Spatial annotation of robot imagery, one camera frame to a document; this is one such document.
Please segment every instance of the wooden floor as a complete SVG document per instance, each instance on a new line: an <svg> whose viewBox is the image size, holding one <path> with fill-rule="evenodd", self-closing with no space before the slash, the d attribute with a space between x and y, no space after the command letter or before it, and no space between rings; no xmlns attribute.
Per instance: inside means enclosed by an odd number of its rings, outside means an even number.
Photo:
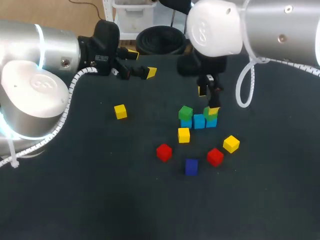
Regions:
<svg viewBox="0 0 320 240"><path fill-rule="evenodd" d="M73 0L95 4L105 19L102 0ZM0 0L0 18L71 30L77 36L91 37L99 20L97 10L88 4L68 0Z"/></svg>

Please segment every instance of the cube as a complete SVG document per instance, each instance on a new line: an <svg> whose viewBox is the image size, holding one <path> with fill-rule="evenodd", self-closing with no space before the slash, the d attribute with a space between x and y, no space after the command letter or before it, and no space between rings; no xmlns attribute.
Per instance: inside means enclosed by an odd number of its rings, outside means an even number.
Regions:
<svg viewBox="0 0 320 240"><path fill-rule="evenodd" d="M179 111L179 120L190 121L192 120L194 110L191 107L183 106Z"/></svg>
<svg viewBox="0 0 320 240"><path fill-rule="evenodd" d="M219 108L220 107L210 108L208 106L206 108L204 108L203 115L204 115L205 119L209 122L217 119Z"/></svg>
<svg viewBox="0 0 320 240"><path fill-rule="evenodd" d="M196 176L198 174L198 160L197 159L187 159L185 161L185 175L186 176Z"/></svg>
<svg viewBox="0 0 320 240"><path fill-rule="evenodd" d="M214 119L212 121L206 121L206 124L205 124L205 127L208 129L208 128L215 128L217 126L217 122L218 122L218 119Z"/></svg>
<svg viewBox="0 0 320 240"><path fill-rule="evenodd" d="M203 114L195 114L193 116L194 129L204 129L206 126L206 119Z"/></svg>
<svg viewBox="0 0 320 240"><path fill-rule="evenodd" d="M190 131L189 128L178 129L178 139L180 144L187 144L190 142Z"/></svg>
<svg viewBox="0 0 320 240"><path fill-rule="evenodd" d="M232 154L235 150L239 148L239 144L240 141L231 135L226 140L224 140L223 148Z"/></svg>
<svg viewBox="0 0 320 240"><path fill-rule="evenodd" d="M190 119L189 121L180 120L180 123L181 123L181 128L188 128L188 129L192 128L192 119Z"/></svg>
<svg viewBox="0 0 320 240"><path fill-rule="evenodd" d="M162 144L156 149L156 156L165 163L172 157L172 148Z"/></svg>
<svg viewBox="0 0 320 240"><path fill-rule="evenodd" d="M214 148L210 152L208 152L206 159L212 166L216 168L220 164L222 164L224 160L224 154L218 149Z"/></svg>
<svg viewBox="0 0 320 240"><path fill-rule="evenodd" d="M114 107L116 119L125 119L127 117L127 110L125 105L118 105Z"/></svg>

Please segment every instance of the white plastic container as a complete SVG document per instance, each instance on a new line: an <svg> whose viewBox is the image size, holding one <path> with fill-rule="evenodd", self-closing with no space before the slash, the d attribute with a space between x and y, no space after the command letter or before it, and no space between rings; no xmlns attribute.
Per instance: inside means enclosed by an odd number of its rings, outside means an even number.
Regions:
<svg viewBox="0 0 320 240"><path fill-rule="evenodd" d="M116 9L120 31L122 33L140 33L153 27L156 5L156 2L144 5L121 5L113 0L112 6Z"/></svg>

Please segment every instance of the blue cube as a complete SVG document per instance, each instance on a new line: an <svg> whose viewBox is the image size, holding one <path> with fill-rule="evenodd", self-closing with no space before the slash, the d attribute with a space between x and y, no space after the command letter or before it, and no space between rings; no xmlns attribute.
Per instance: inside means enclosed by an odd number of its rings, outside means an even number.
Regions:
<svg viewBox="0 0 320 240"><path fill-rule="evenodd" d="M185 175L196 176L198 174L198 160L187 159L185 161Z"/></svg>
<svg viewBox="0 0 320 240"><path fill-rule="evenodd" d="M204 129L206 126L205 115L203 114L195 114L193 116L194 129Z"/></svg>
<svg viewBox="0 0 320 240"><path fill-rule="evenodd" d="M191 129L192 128L192 119L190 119L189 121L181 120L181 128Z"/></svg>
<svg viewBox="0 0 320 240"><path fill-rule="evenodd" d="M206 128L215 128L217 126L217 118L212 121L206 121Z"/></svg>

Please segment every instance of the red cube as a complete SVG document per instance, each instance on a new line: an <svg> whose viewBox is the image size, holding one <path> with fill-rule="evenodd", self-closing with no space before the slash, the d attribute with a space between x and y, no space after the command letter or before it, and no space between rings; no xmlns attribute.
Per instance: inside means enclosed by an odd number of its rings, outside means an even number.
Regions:
<svg viewBox="0 0 320 240"><path fill-rule="evenodd" d="M172 149L167 144L162 144L156 149L156 156L166 162L172 157Z"/></svg>
<svg viewBox="0 0 320 240"><path fill-rule="evenodd" d="M224 160L224 154L218 149L214 148L207 155L207 161L211 163L212 166L218 167Z"/></svg>

